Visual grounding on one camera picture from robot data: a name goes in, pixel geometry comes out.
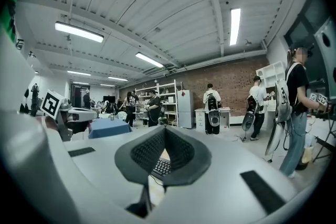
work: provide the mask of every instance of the white wall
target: white wall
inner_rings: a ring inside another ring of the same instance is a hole
[[[267,48],[266,57],[270,64],[282,61],[287,66],[288,45],[283,36],[276,35]]]
[[[51,89],[56,91],[57,93],[63,95],[64,97],[69,97],[69,80],[67,77],[59,77],[59,76],[52,76],[52,77],[45,77],[45,76],[40,76],[36,75],[30,82],[28,89],[29,89],[29,97],[27,99],[27,105],[30,109],[30,105],[32,104],[32,93],[31,93],[31,88],[32,86],[37,83],[39,87],[39,98],[44,98],[47,94],[47,90]]]
[[[119,91],[115,88],[106,86],[91,86],[90,87],[90,98],[95,102],[102,101],[103,96],[115,96],[115,100],[118,99]]]

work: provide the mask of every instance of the refrigerator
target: refrigerator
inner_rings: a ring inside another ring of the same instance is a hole
[[[178,126],[191,129],[194,124],[194,98],[190,90],[177,91]]]

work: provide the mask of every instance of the black t-shirt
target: black t-shirt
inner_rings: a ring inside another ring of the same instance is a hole
[[[149,112],[151,114],[151,117],[157,117],[159,118],[159,115],[160,115],[160,104],[161,104],[161,100],[160,100],[160,97],[158,96],[155,96],[154,98],[151,98],[148,102],[148,105],[149,106],[152,106],[152,105],[157,105],[158,108],[156,109],[151,109]]]
[[[90,104],[90,97],[88,94],[85,94],[83,96],[83,102],[84,102],[84,107],[87,108],[87,109],[90,109],[91,108],[91,104]]]
[[[292,107],[294,107],[298,103],[297,101],[297,103],[295,104],[295,100],[298,94],[298,88],[301,86],[306,87],[306,94],[307,94],[307,88],[309,86],[309,82],[307,79],[306,71],[303,65],[298,64],[293,68],[287,80],[289,103]],[[305,112],[308,110],[301,103],[298,105],[297,109],[299,109],[302,112]]]

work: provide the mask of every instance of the keyboard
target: keyboard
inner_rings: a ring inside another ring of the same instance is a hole
[[[164,158],[160,158],[151,174],[152,176],[162,181],[163,177],[170,172],[170,161]]]

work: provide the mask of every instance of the floor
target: floor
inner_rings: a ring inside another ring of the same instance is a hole
[[[147,126],[142,125],[142,121],[135,121],[134,127],[132,128],[134,131],[136,129],[147,128]],[[280,144],[277,150],[274,152],[273,156],[265,156],[265,150],[268,144],[268,140],[270,137],[270,131],[261,130],[259,135],[259,140],[251,141],[250,135],[252,130],[249,130],[246,133],[246,140],[244,142],[241,141],[241,138],[245,136],[245,132],[243,131],[241,126],[231,126],[229,130],[221,130],[217,137],[224,139],[225,141],[232,143],[239,143],[247,150],[251,151],[256,156],[263,158],[266,161],[272,159],[272,162],[269,165],[273,166],[276,169],[279,169],[284,157],[286,155],[286,151],[283,149],[283,140],[280,141]],[[77,133],[73,135],[72,140],[82,140],[87,139],[89,135],[88,130],[82,133]],[[287,138],[285,141],[285,147],[288,147],[289,139]],[[314,145],[314,154],[313,157],[317,155],[317,152],[321,148],[319,144]],[[321,156],[327,154],[328,150],[323,149],[321,152]],[[169,159],[169,156],[166,151],[163,152],[162,157]],[[314,163],[309,163],[308,167],[305,170],[297,171],[296,176],[291,179],[292,183],[296,187],[297,191],[302,191],[304,188],[309,186],[316,178],[324,171],[326,166],[328,165],[328,158],[322,158],[316,160]],[[163,187],[161,186],[162,182],[156,178],[149,177],[150,183],[150,196],[153,205],[159,204],[159,202],[164,197]]]

